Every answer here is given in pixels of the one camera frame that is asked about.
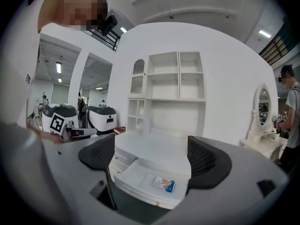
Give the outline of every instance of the hand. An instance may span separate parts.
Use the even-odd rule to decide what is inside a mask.
[[[59,134],[55,134],[55,133],[48,133],[42,130],[39,130],[37,128],[35,128],[32,124],[27,123],[27,128],[33,132],[36,133],[36,135],[40,138],[40,139],[47,139],[52,141],[54,144],[62,144],[63,140],[60,137]]]

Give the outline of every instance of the gray t-shirt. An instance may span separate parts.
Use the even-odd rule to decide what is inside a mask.
[[[289,148],[295,148],[300,144],[298,128],[300,125],[300,84],[298,82],[293,84],[285,104],[295,110],[294,124],[292,125],[290,136],[286,145]]]

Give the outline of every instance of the white cabinet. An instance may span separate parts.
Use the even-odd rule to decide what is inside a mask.
[[[184,198],[190,177],[186,140],[203,134],[205,74],[199,52],[167,52],[143,60],[136,62],[130,78],[126,132],[116,139],[116,146],[137,160],[116,151],[110,171],[126,193],[173,209]],[[156,176],[176,181],[174,192],[152,186]]]
[[[128,100],[127,131],[201,136],[206,98],[200,53],[153,54],[146,61],[146,66],[140,62],[134,66],[134,73],[147,67],[142,88],[145,99]]]
[[[199,52],[179,52],[180,99],[205,101],[205,81]]]

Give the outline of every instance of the floor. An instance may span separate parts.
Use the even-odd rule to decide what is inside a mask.
[[[110,180],[110,188],[113,199],[118,207],[117,212],[136,222],[151,224],[170,211],[128,195],[117,188],[112,180]]]

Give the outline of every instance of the railing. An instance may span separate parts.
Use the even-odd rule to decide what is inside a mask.
[[[286,18],[284,18],[284,22],[285,23],[282,25],[279,32],[259,53],[259,55],[270,65],[281,59],[298,44],[291,24]]]
[[[114,31],[110,31],[106,36],[103,36],[98,29],[92,29],[83,32],[97,39],[99,42],[103,43],[105,46],[109,47],[110,49],[114,51],[117,50],[120,36],[116,34]]]

